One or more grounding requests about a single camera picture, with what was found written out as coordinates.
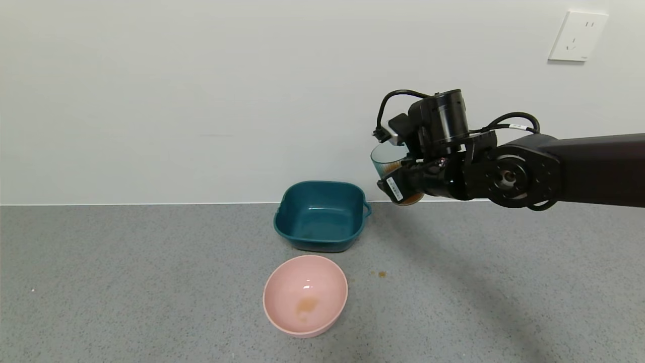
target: spilled liquid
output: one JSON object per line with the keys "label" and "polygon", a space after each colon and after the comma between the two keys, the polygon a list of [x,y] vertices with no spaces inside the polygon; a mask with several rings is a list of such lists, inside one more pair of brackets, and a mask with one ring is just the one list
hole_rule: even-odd
{"label": "spilled liquid", "polygon": [[317,305],[318,299],[314,297],[302,298],[295,307],[295,314],[301,322],[306,322],[308,313],[311,313]]}

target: outlet faceplate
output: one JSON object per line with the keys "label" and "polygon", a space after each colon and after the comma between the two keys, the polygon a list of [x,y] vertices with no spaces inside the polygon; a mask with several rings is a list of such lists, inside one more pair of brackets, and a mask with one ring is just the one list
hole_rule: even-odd
{"label": "outlet faceplate", "polygon": [[568,12],[549,59],[580,62],[588,60],[607,23],[607,18],[607,14]]}

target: clear glass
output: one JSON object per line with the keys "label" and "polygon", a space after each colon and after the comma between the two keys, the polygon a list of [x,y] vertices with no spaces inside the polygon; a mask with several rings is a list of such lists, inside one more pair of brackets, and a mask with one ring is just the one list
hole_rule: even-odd
{"label": "clear glass", "polygon": [[[379,144],[372,150],[372,163],[379,173],[379,177],[383,178],[387,174],[397,170],[401,167],[401,160],[408,155],[407,146],[396,146],[389,142]],[[417,203],[424,194],[415,194],[408,199],[398,203],[399,205],[410,205]]]}

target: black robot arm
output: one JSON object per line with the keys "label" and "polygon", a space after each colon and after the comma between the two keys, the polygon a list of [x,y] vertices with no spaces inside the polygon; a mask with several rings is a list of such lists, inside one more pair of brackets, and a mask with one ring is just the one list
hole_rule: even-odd
{"label": "black robot arm", "polygon": [[[397,94],[421,100],[385,128],[385,103]],[[531,126],[502,123],[516,117]],[[495,130],[505,128],[531,134],[498,146]],[[460,90],[433,96],[399,90],[384,99],[373,135],[409,150],[402,166],[377,183],[394,203],[423,192],[535,211],[557,201],[645,207],[645,134],[558,140],[523,112],[469,130]]]}

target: barcode label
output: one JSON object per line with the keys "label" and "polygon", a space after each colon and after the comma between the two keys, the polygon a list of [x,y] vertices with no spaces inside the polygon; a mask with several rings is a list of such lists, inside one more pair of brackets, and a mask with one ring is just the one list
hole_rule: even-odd
{"label": "barcode label", "polygon": [[386,179],[386,182],[388,182],[388,185],[390,186],[392,193],[394,193],[394,197],[397,199],[397,201],[400,202],[401,200],[403,200],[403,194],[401,194],[401,191],[399,190],[397,184],[394,182],[394,179],[392,179],[392,177],[389,177]]}

